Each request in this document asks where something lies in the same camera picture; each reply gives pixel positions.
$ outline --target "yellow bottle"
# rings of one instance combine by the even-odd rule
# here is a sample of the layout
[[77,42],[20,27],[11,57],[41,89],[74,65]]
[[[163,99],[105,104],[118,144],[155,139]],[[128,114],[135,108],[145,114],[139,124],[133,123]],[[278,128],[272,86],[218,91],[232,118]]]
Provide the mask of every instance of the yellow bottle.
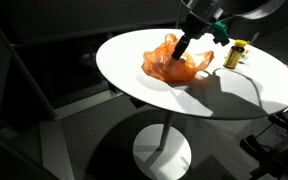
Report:
[[238,61],[240,60],[243,52],[244,47],[246,46],[247,42],[243,40],[236,40],[234,46],[231,47],[230,52],[226,56],[224,67],[228,69],[235,69]]

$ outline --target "white round table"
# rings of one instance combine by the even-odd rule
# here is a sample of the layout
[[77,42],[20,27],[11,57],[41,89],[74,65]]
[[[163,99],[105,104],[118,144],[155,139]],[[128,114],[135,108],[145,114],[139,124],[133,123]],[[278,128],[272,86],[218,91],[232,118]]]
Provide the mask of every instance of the white round table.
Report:
[[110,83],[134,98],[169,111],[164,127],[149,126],[134,142],[135,162],[151,179],[178,179],[191,162],[185,137],[171,128],[171,112],[243,120],[268,116],[288,107],[287,66],[247,45],[245,49],[249,50],[249,57],[246,63],[238,64],[234,70],[225,69],[225,56],[234,40],[222,47],[213,43],[211,34],[192,40],[187,48],[190,54],[212,50],[215,56],[210,66],[198,72],[191,81],[167,84],[147,76],[141,69],[143,53],[153,51],[168,33],[175,34],[178,39],[183,35],[181,30],[175,29],[125,33],[105,42],[96,56],[99,70]]

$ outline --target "table base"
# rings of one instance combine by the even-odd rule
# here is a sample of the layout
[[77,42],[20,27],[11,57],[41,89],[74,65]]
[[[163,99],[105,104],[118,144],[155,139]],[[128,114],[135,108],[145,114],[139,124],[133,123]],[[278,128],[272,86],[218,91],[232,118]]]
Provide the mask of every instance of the table base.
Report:
[[159,149],[163,124],[144,128],[135,138],[133,156],[139,169],[151,179],[179,179],[191,164],[191,148],[178,130],[170,127],[163,151]]

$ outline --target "table top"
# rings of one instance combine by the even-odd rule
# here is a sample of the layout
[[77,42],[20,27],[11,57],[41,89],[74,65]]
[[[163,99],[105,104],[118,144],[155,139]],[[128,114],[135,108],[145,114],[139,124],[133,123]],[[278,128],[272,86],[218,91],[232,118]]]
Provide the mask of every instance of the table top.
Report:
[[104,77],[124,93],[153,106],[202,118],[242,120],[264,117],[288,107],[288,67],[268,53],[247,45],[245,64],[223,67],[234,40],[222,47],[205,34],[192,40],[187,52],[214,51],[205,71],[185,83],[165,83],[147,76],[141,66],[143,53],[153,51],[176,29],[150,29],[125,33],[105,42],[96,62]]

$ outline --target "crumpled plastic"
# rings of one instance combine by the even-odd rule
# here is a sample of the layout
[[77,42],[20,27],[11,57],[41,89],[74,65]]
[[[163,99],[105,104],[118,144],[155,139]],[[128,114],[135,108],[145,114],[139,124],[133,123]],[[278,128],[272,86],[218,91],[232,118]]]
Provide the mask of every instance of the crumpled plastic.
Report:
[[192,79],[198,71],[206,69],[214,59],[214,52],[207,51],[194,55],[194,58],[184,52],[180,60],[174,60],[171,55],[177,42],[174,34],[167,34],[165,41],[154,51],[144,52],[143,71],[166,83],[185,82]]

